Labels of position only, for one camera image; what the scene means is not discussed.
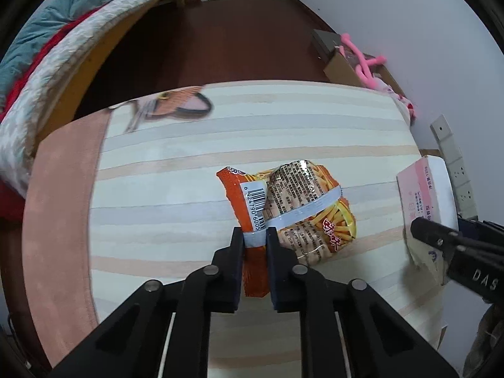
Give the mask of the white barcode box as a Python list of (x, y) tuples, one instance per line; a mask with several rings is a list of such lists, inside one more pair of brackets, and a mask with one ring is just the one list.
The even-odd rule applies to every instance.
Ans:
[(445, 285), (447, 265), (438, 248), (420, 242), (412, 236), (410, 225), (420, 217), (458, 228), (452, 186), (444, 160), (426, 155), (396, 176), (402, 203), (406, 243), (414, 264), (429, 271), (434, 280)]

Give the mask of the orange fries snack bag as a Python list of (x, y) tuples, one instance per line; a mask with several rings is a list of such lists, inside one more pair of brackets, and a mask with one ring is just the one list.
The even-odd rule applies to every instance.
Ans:
[(356, 238), (356, 219), (342, 187), (325, 166), (294, 160), (250, 174), (227, 166), (216, 173), (243, 232), (243, 288), (248, 297), (269, 292), (266, 230), (275, 228), (280, 244), (300, 264), (328, 260)]

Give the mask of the striped pink table cloth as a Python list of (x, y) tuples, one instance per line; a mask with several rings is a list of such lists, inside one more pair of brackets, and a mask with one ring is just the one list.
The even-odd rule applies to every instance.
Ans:
[(209, 84), (110, 106), (38, 147), (22, 236), (31, 317), (58, 364), (150, 279), (208, 265), (236, 227), (244, 291), (212, 317), (209, 375), (298, 377), (299, 321), (271, 306), (266, 228), (326, 278), (361, 278), (431, 345), (442, 287), (414, 263), (397, 176), (420, 152), (405, 107), (373, 90)]

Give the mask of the pink panther plush toy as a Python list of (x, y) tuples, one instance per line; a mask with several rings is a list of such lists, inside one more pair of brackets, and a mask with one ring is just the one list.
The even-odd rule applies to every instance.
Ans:
[(348, 48), (358, 59), (354, 67), (354, 72), (360, 82), (368, 89), (380, 91), (388, 94), (401, 111), (408, 114), (408, 124), (411, 125), (415, 118), (414, 105), (402, 94), (396, 92), (390, 84), (382, 78), (372, 73), (372, 66), (383, 66), (387, 59), (379, 55), (378, 57), (366, 59), (364, 53), (351, 41), (347, 33), (341, 35), (341, 43), (338, 47), (340, 55), (345, 57), (345, 49)]

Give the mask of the cardboard box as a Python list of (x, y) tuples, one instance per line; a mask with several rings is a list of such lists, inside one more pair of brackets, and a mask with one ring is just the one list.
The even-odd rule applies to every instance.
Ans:
[[(312, 44), (325, 63), (324, 74), (334, 84), (345, 84), (354, 87), (366, 87), (354, 71), (359, 64), (357, 55), (348, 47), (343, 46), (344, 55), (340, 53), (340, 35), (319, 29), (312, 31)], [(376, 76), (389, 85), (395, 93), (405, 96), (392, 74), (384, 64), (370, 66), (372, 76)]]

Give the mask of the red blanket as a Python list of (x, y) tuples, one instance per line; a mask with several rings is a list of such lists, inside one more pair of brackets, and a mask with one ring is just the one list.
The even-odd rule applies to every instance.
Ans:
[[(70, 23), (64, 25), (43, 45), (40, 51), (37, 52), (37, 55), (34, 56), (31, 65), (25, 72), (23, 72), (22, 76), (20, 76), (17, 81), (14, 82), (13, 86), (8, 92), (5, 108), (1, 112), (1, 121), (5, 119), (8, 111), (10, 111), (11, 107), (13, 107), (14, 102), (17, 100), (22, 89), (25, 87), (28, 78), (33, 74), (43, 58), (45, 58), (46, 55), (48, 55), (49, 52), (70, 33), (70, 31), (76, 28), (77, 25), (89, 18), (100, 8), (101, 6), (91, 9), (87, 13), (82, 14), (80, 17), (78, 17), (78, 19), (70, 21)], [(1, 220), (6, 220), (12, 223), (20, 223), (22, 221), (24, 207), (25, 200), (4, 181), (1, 181)]]

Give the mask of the bed with checkered mattress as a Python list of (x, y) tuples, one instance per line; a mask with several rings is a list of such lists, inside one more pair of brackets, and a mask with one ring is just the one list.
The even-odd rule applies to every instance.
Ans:
[(63, 97), (71, 79), (78, 75), (93, 49), (101, 43), (110, 43), (108, 32), (128, 17), (144, 14), (158, 1), (112, 0), (106, 3), (70, 31), (28, 78), (13, 107), (1, 121), (1, 181), (24, 200), (38, 143), (59, 125), (71, 121), (75, 114), (75, 108)]

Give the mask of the teal blue quilt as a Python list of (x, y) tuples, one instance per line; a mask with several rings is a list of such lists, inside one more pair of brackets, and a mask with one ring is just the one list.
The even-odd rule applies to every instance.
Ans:
[(112, 0), (53, 0), (20, 29), (1, 60), (1, 109), (15, 101), (34, 67), (70, 30)]

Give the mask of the white wall socket strip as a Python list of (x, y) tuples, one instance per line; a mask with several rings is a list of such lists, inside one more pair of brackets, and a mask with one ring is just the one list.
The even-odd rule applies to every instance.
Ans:
[(449, 123), (440, 115), (431, 123), (431, 129), (448, 170), (457, 213), (462, 219), (478, 219), (473, 187)]

